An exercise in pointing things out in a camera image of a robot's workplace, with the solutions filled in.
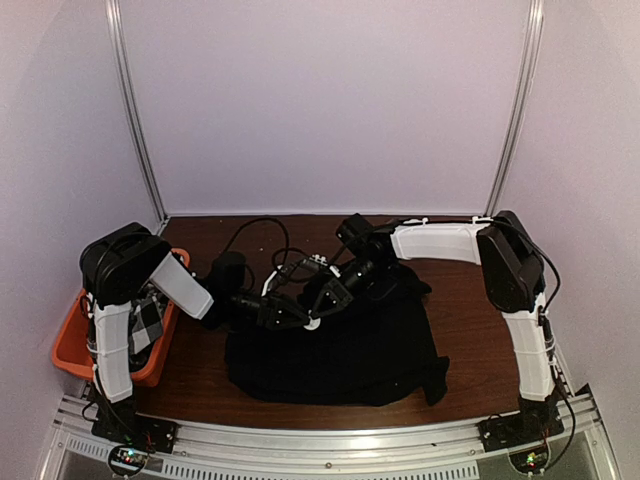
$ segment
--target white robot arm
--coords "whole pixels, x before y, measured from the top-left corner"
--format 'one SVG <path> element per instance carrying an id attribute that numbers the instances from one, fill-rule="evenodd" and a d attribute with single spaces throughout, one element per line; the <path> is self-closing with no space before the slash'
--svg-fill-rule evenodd
<path id="1" fill-rule="evenodd" d="M 129 224 L 85 248 L 80 259 L 92 311 L 89 343 L 94 382 L 111 402 L 133 393 L 129 372 L 131 301 L 152 283 L 181 310 L 201 319 L 213 298 L 171 252 L 171 246 L 138 223 Z"/>
<path id="2" fill-rule="evenodd" d="M 399 226 L 391 234 L 399 259 L 433 258 L 459 260 L 482 265 L 477 235 L 487 228 L 490 218 L 474 218 L 472 223 L 429 223 L 428 219 Z M 539 318 L 546 304 L 545 293 L 536 295 L 532 309 L 512 313 L 501 311 L 513 341 L 520 374 L 520 395 L 532 401 L 544 401 L 555 388 L 551 374 L 550 352 L 543 322 Z"/>

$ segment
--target metal pole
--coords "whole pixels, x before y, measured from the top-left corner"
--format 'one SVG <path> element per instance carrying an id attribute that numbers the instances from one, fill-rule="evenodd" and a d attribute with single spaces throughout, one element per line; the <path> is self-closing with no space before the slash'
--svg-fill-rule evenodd
<path id="1" fill-rule="evenodd" d="M 111 43 L 113 44 L 118 79 L 120 89 L 122 91 L 125 113 L 129 122 L 129 129 L 131 130 L 131 138 L 133 139 L 138 163 L 140 164 L 140 170 L 142 171 L 142 177 L 144 179 L 145 186 L 147 187 L 147 193 L 151 199 L 154 213 L 159 222 L 164 222 L 167 219 L 167 212 L 162 204 L 158 183 L 156 182 L 155 175 L 153 174 L 153 168 L 151 167 L 151 161 L 149 160 L 149 151 L 147 150 L 147 144 L 142 132 L 142 125 L 140 124 L 140 115 L 138 113 L 138 107 L 133 91 L 133 82 L 131 81 L 131 72 L 129 70 L 124 33 L 122 31 L 120 1 L 106 0 L 106 8 L 109 34 L 111 36 Z"/>
<path id="2" fill-rule="evenodd" d="M 524 49 L 522 53 L 522 63 L 520 64 L 518 87 L 513 101 L 507 135 L 502 147 L 500 164 L 498 165 L 498 171 L 496 172 L 496 177 L 493 182 L 491 195 L 489 196 L 487 208 L 484 212 L 487 216 L 495 215 L 498 208 L 498 202 L 500 201 L 500 197 L 504 190 L 507 175 L 509 174 L 509 167 L 511 166 L 518 136 L 520 135 L 520 130 L 522 128 L 524 111 L 527 98 L 529 97 L 529 90 L 531 89 L 531 81 L 533 79 L 536 63 L 538 61 L 538 51 L 540 50 L 540 38 L 542 37 L 542 24 L 544 20 L 543 5 L 544 0 L 531 0 L 529 21 L 527 24 Z"/>

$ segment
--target white wall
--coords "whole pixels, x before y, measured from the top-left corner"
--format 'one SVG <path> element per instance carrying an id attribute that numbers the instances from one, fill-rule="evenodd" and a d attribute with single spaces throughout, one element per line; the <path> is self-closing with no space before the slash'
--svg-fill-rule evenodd
<path id="1" fill-rule="evenodd" d="M 553 322 L 624 478 L 640 448 L 640 4 L 548 0 L 502 207 L 557 262 Z"/>
<path id="2" fill-rule="evenodd" d="M 50 357 L 80 253 L 154 217 L 103 2 L 4 1 L 0 45 L 0 477 L 26 479 L 62 393 L 78 385 Z"/>
<path id="3" fill-rule="evenodd" d="M 479 213 L 528 0 L 123 2 L 167 210 Z"/>

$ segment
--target white cable tie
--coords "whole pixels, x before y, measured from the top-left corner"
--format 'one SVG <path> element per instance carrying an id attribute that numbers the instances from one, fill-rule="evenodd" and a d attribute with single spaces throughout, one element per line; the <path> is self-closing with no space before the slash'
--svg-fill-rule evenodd
<path id="1" fill-rule="evenodd" d="M 492 221 L 493 221 L 493 218 L 491 217 L 479 217 L 479 216 L 471 217 L 471 223 L 473 225 L 479 222 L 485 223 L 485 222 L 492 222 Z"/>
<path id="2" fill-rule="evenodd" d="M 264 281 L 264 283 L 262 284 L 262 297 L 264 297 L 267 293 L 269 293 L 269 291 L 271 290 L 271 282 L 273 281 L 274 277 L 278 274 L 278 272 L 282 270 L 282 265 L 277 265 L 276 269 L 271 272 L 271 275 L 269 275 L 267 277 L 267 279 Z"/>
<path id="3" fill-rule="evenodd" d="M 429 223 L 429 218 L 428 217 L 412 218 L 410 220 L 402 222 L 402 224 L 400 226 L 417 227 L 418 225 L 426 225 L 427 223 Z"/>
<path id="4" fill-rule="evenodd" d="M 515 353 L 519 353 L 519 354 L 521 354 L 521 355 L 540 355 L 540 354 L 543 354 L 543 353 L 544 353 L 544 354 L 549 353 L 549 350 L 550 350 L 550 349 L 546 349 L 546 348 L 545 348 L 544 350 L 539 350 L 539 351 L 537 351 L 537 352 L 523 352 L 523 351 L 521 351 L 521 350 L 515 350 L 515 349 L 514 349 L 513 351 L 514 351 Z"/>
<path id="5" fill-rule="evenodd" d="M 97 351 L 96 353 L 104 357 L 106 355 L 111 355 L 112 353 L 122 352 L 123 350 L 129 350 L 129 344 L 125 345 L 124 347 L 116 348 L 114 350 L 107 350 L 106 352 Z"/>

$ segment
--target checkered cloth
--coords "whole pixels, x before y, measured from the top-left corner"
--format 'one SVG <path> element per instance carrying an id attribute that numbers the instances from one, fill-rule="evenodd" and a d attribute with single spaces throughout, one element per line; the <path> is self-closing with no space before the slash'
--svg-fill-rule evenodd
<path id="1" fill-rule="evenodd" d="M 147 289 L 147 295 L 131 303 L 129 325 L 129 354 L 140 353 L 164 333 L 162 317 L 166 309 L 166 299 L 154 288 Z"/>

